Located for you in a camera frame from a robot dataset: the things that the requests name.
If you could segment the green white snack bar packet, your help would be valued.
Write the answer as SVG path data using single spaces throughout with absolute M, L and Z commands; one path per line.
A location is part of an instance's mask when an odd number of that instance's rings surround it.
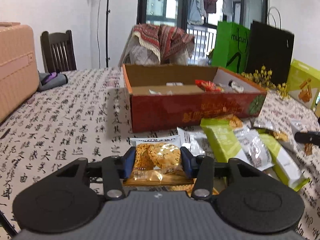
M 237 158 L 250 164 L 228 120 L 202 119 L 200 126 L 216 161 L 227 163 L 229 159 Z

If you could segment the hanging light blue garment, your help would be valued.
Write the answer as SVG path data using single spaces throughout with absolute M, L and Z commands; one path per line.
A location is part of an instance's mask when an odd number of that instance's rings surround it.
M 204 0 L 188 0 L 188 24 L 203 25 L 205 16 Z

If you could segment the orange cardboard pumpkin box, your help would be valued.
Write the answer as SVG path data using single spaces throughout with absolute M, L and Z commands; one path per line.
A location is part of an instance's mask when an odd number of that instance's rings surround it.
M 267 96 L 265 89 L 226 68 L 124 64 L 122 70 L 135 133 L 197 126 L 202 119 L 227 114 L 256 117 Z M 224 92 L 205 92 L 195 80 L 211 81 Z

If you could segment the pale green snack packet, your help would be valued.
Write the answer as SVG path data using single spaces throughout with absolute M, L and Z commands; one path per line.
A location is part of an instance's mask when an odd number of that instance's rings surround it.
M 273 136 L 260 133 L 259 137 L 271 154 L 274 163 L 273 170 L 280 181 L 298 192 L 310 179 L 304 176 L 285 148 Z

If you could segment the green paper shopping bag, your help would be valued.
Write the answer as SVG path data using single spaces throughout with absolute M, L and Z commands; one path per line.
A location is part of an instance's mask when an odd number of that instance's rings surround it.
M 245 71 L 251 31 L 233 22 L 220 21 L 217 25 L 212 66 L 223 67 L 241 74 Z

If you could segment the white grey snack packet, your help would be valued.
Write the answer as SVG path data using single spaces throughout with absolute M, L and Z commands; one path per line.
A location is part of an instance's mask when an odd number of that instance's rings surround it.
M 271 154 L 255 129 L 243 127 L 234 130 L 234 134 L 252 166 L 260 171 L 273 166 Z

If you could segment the yellow-green snack carton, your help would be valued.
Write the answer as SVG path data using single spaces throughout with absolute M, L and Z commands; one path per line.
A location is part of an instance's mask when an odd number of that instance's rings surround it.
M 313 111 L 316 109 L 319 102 L 319 70 L 293 59 L 286 84 L 292 98 Z

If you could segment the large red chips bag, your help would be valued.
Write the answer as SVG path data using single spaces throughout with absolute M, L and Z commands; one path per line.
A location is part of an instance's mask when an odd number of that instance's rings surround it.
M 211 81 L 195 80 L 195 85 L 205 92 L 223 93 L 224 89 Z

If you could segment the black paper shopping bag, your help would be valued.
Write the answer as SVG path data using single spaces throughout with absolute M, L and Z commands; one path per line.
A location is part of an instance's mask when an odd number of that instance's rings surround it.
M 265 67 L 267 72 L 272 71 L 273 84 L 285 83 L 290 70 L 294 41 L 294 33 L 288 30 L 253 21 L 245 72 L 253 74 Z

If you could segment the studio lamp on stand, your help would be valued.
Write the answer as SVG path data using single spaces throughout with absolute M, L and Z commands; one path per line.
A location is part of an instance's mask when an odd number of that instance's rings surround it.
M 106 68 L 109 67 L 110 57 L 108 55 L 108 22 L 109 22 L 109 14 L 110 14 L 110 0 L 106 0 L 106 17 L 105 17 L 105 61 Z

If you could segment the yellow dried flower branch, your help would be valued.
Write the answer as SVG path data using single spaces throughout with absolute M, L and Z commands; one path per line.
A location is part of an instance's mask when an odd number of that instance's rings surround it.
M 260 87 L 263 87 L 266 90 L 274 90 L 276 93 L 282 98 L 286 99 L 289 98 L 289 93 L 287 92 L 287 84 L 284 83 L 279 83 L 279 84 L 274 84 L 271 81 L 272 78 L 272 70 L 266 70 L 265 66 L 261 67 L 261 70 L 255 70 L 253 73 L 246 73 L 242 72 L 241 76 L 253 81 Z

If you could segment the grey purple folded cloth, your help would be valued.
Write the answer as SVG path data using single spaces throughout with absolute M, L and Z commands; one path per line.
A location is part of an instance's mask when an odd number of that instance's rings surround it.
M 68 77 L 61 72 L 39 73 L 39 80 L 38 92 L 60 87 L 68 83 Z

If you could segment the dark wooden chair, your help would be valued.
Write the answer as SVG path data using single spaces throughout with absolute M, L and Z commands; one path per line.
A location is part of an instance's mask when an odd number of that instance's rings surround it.
M 46 73 L 77 70 L 71 30 L 65 33 L 44 31 L 40 41 Z

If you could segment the calligraphy print tablecloth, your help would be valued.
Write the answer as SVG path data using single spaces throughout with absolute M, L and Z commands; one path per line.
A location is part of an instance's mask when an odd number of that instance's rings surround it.
M 1 211 L 15 228 L 12 202 L 26 187 L 46 177 L 74 159 L 101 161 L 122 155 L 130 138 L 155 138 L 177 134 L 167 131 L 133 134 L 129 101 L 121 70 L 96 69 L 67 72 L 68 84 L 35 93 L 1 124 Z M 292 98 L 281 99 L 268 92 L 260 120 L 292 137 L 290 120 L 305 120 L 319 131 L 313 111 Z M 299 194 L 305 211 L 296 231 L 306 239 L 319 239 L 319 148 L 305 155 L 298 146 L 287 150 L 310 179 Z

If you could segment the gold oat crisp packet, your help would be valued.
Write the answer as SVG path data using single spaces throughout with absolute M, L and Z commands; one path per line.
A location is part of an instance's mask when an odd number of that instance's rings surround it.
M 135 147 L 135 162 L 124 185 L 180 186 L 194 183 L 182 166 L 181 142 L 178 135 L 162 138 L 131 138 Z

